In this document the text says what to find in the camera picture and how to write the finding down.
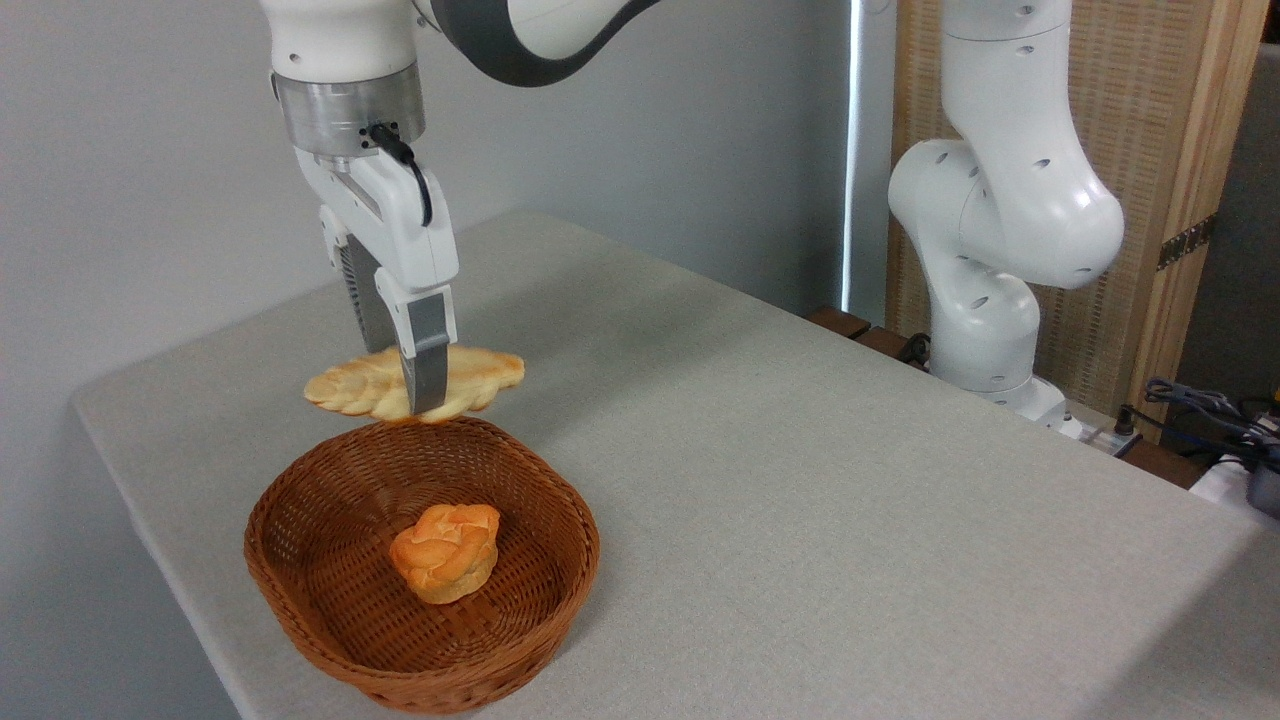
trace black cable bundle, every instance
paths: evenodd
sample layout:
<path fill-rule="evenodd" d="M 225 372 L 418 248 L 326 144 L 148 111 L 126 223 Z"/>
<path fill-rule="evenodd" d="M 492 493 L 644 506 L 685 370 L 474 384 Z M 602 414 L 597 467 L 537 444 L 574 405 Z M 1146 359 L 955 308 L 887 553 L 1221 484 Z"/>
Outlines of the black cable bundle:
<path fill-rule="evenodd" d="M 1247 418 L 1243 401 L 1236 405 L 1220 392 L 1196 389 L 1165 378 L 1152 378 L 1147 382 L 1146 400 L 1147 402 L 1179 407 L 1183 411 L 1170 418 L 1167 423 L 1161 423 L 1128 404 L 1120 406 L 1121 414 L 1132 414 L 1178 439 L 1194 445 L 1197 450 L 1188 455 L 1229 455 L 1239 460 L 1220 459 L 1219 462 L 1239 461 L 1251 470 L 1261 464 L 1280 471 L 1280 433 Z M 1222 439 L 1212 439 L 1174 427 L 1179 419 L 1185 416 L 1203 418 L 1228 434 Z"/>

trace basket rim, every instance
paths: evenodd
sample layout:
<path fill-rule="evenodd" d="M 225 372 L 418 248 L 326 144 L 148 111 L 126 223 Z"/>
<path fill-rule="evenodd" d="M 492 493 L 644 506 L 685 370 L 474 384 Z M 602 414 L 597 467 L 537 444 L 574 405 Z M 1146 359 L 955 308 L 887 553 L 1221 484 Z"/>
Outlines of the basket rim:
<path fill-rule="evenodd" d="M 378 667 L 371 667 L 369 665 L 362 665 L 355 662 L 347 657 L 342 657 L 329 650 L 326 646 L 317 641 L 317 633 L 315 633 L 311 626 L 303 620 L 301 614 L 297 611 L 297 603 L 284 592 L 283 583 L 278 578 L 276 573 L 271 565 L 266 561 L 264 556 L 264 543 L 261 542 L 262 534 L 266 529 L 266 515 L 268 511 L 274 507 L 276 496 L 279 496 L 285 487 L 288 487 L 282 480 L 300 462 L 306 461 L 316 451 L 340 442 L 344 438 L 357 434 L 380 434 L 385 432 L 394 432 L 396 429 L 402 429 L 404 427 L 413 425 L 416 420 L 401 420 L 401 421 L 378 421 L 355 428 L 346 433 L 326 438 L 315 447 L 308 450 L 297 457 L 293 462 L 288 465 L 262 492 L 259 501 L 253 505 L 253 510 L 250 512 L 250 520 L 244 529 L 244 559 L 248 565 L 250 575 L 259 584 L 264 593 L 270 589 L 271 600 L 268 605 L 270 606 L 273 615 L 282 624 L 288 620 L 292 625 L 292 632 L 285 632 L 289 639 L 298 644 L 300 641 L 305 642 L 306 651 L 315 653 L 310 657 L 312 661 L 321 659 L 333 666 L 333 670 L 340 670 L 343 673 L 365 676 L 365 678 L 378 678 L 388 680 L 410 680 L 410 679 L 425 679 L 425 678 L 439 678 L 448 679 L 452 675 L 471 673 L 475 670 L 484 670 L 489 667 L 504 667 L 513 665 L 513 659 L 527 659 L 539 647 L 547 644 L 558 646 L 567 632 L 567 628 L 557 626 L 557 620 L 563 618 L 573 618 L 577 611 L 585 605 L 588 596 L 590 594 L 591 585 L 594 584 L 595 575 L 599 570 L 599 557 L 600 557 L 600 538 L 599 532 L 595 528 L 595 520 L 591 516 L 590 509 L 586 506 L 586 501 L 582 500 L 581 495 L 568 484 L 559 473 L 552 469 L 547 461 L 534 454 L 529 447 L 521 443 L 518 439 L 504 432 L 502 428 L 481 420 L 479 418 L 457 418 L 451 420 L 463 427 L 467 427 L 468 432 L 481 432 L 497 438 L 500 445 L 507 450 L 515 452 L 517 457 L 522 461 L 534 465 L 539 474 L 545 477 L 548 480 L 556 486 L 556 489 L 568 500 L 570 505 L 577 514 L 580 527 L 582 529 L 584 541 L 586 544 L 586 561 L 579 568 L 577 574 L 571 578 L 570 591 L 556 610 L 548 615 L 545 619 L 538 623 L 527 633 L 524 633 L 518 638 L 499 644 L 498 647 L 485 652 L 483 656 L 465 662 L 451 664 L 447 667 L 433 669 L 433 670 L 420 670 L 420 671 L 399 671 L 399 670 L 383 670 Z M 502 659 L 508 659 L 506 662 L 499 662 Z"/>

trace metal hinge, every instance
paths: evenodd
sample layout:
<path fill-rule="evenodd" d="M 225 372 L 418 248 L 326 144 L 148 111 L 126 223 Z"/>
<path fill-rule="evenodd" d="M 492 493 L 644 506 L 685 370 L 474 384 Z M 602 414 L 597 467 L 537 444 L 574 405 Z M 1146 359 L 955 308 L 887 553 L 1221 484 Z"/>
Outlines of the metal hinge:
<path fill-rule="evenodd" d="M 1213 225 L 1216 223 L 1217 213 L 1213 213 L 1212 215 L 1178 233 L 1178 237 L 1166 240 L 1165 243 L 1160 246 L 1160 264 L 1156 265 L 1156 269 L 1164 270 L 1181 259 L 1183 255 L 1189 255 L 1197 247 L 1207 243 L 1210 238 L 1213 237 Z"/>

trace electrical cord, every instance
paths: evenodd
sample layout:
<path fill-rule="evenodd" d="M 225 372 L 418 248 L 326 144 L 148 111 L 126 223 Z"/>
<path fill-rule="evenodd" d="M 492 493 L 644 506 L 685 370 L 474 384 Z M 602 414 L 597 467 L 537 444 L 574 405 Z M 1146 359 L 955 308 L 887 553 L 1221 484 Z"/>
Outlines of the electrical cord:
<path fill-rule="evenodd" d="M 431 210 L 431 192 L 426 187 L 426 177 L 422 174 L 422 168 L 419 168 L 417 161 L 413 159 L 413 149 L 401 140 L 399 133 L 396 132 L 396 123 L 390 126 L 383 123 L 370 126 L 369 140 L 413 173 L 413 179 L 417 181 L 417 191 L 422 195 L 422 227 L 430 225 L 434 213 Z"/>
<path fill-rule="evenodd" d="M 1146 413 L 1138 410 L 1137 407 L 1129 405 L 1128 402 L 1121 405 L 1120 409 L 1123 413 L 1130 413 L 1134 416 L 1142 419 L 1143 421 L 1149 423 L 1151 425 L 1160 428 L 1161 430 L 1179 439 L 1187 441 L 1192 445 L 1197 445 L 1199 447 L 1211 450 L 1213 452 L 1219 452 L 1221 455 L 1234 455 L 1244 461 L 1262 462 L 1268 468 L 1271 468 L 1272 470 L 1280 471 L 1280 461 L 1276 460 L 1275 455 L 1267 448 L 1261 447 L 1256 442 L 1252 442 L 1249 439 L 1240 439 L 1234 442 L 1212 441 L 1193 433 L 1179 430 L 1178 428 L 1174 428 L 1167 423 L 1161 423 L 1160 420 L 1152 418 L 1151 415 L 1147 415 Z"/>
<path fill-rule="evenodd" d="M 1165 378 L 1151 378 L 1146 389 L 1147 402 L 1161 402 L 1187 409 L 1187 413 L 1174 416 L 1170 424 L 1196 413 L 1213 425 L 1243 437 L 1280 439 L 1280 434 L 1245 418 L 1244 413 L 1220 392 L 1196 389 Z"/>

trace table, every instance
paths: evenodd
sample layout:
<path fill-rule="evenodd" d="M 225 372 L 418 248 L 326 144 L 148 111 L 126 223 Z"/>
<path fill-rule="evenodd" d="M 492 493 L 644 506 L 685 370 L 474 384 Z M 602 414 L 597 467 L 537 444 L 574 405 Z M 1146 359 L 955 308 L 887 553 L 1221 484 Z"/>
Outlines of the table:
<path fill-rule="evenodd" d="M 1280 717 L 1276 536 L 559 220 L 458 247 L 461 341 L 529 368 L 483 416 L 603 541 L 557 659 L 475 717 Z M 74 400 L 244 717 L 403 717 L 310 666 L 241 555 L 358 424 L 301 388 L 360 352 L 334 284 Z"/>

